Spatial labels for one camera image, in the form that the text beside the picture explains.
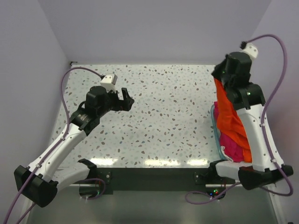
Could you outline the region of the orange t shirt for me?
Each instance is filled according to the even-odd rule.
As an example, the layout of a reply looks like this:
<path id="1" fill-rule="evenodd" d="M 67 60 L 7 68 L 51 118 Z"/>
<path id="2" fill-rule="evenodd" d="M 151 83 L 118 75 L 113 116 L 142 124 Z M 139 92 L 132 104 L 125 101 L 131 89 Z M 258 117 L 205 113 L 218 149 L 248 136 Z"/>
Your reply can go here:
<path id="1" fill-rule="evenodd" d="M 234 110 L 232 103 L 228 100 L 222 83 L 217 79 L 214 80 L 214 83 L 220 113 L 217 120 L 217 127 L 242 148 L 244 162 L 251 163 L 252 155 L 243 124 Z"/>

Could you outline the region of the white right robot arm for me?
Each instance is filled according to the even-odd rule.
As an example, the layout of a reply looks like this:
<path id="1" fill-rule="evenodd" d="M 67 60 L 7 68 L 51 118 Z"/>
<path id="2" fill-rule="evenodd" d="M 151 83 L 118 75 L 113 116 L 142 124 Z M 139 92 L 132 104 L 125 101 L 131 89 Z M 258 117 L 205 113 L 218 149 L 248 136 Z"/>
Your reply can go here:
<path id="1" fill-rule="evenodd" d="M 219 160 L 212 163 L 208 178 L 219 183 L 225 177 L 238 180 L 246 190 L 262 188 L 293 175 L 276 149 L 264 112 L 265 98 L 259 85 L 250 82 L 252 60 L 245 52 L 232 52 L 215 66 L 213 77 L 220 80 L 237 113 L 249 142 L 251 163 Z"/>

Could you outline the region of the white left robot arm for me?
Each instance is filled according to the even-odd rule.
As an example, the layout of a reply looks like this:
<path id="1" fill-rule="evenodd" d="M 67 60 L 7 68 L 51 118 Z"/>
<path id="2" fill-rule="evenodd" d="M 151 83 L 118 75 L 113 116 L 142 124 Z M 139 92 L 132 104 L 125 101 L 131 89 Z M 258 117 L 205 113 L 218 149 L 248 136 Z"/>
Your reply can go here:
<path id="1" fill-rule="evenodd" d="M 27 167 L 19 165 L 14 171 L 17 189 L 40 207 L 50 204 L 63 187 L 63 181 L 54 178 L 57 168 L 84 138 L 100 124 L 100 119 L 110 111 L 130 111 L 135 102 L 122 88 L 122 99 L 116 91 L 93 86 L 85 101 L 68 119 L 61 134 Z"/>

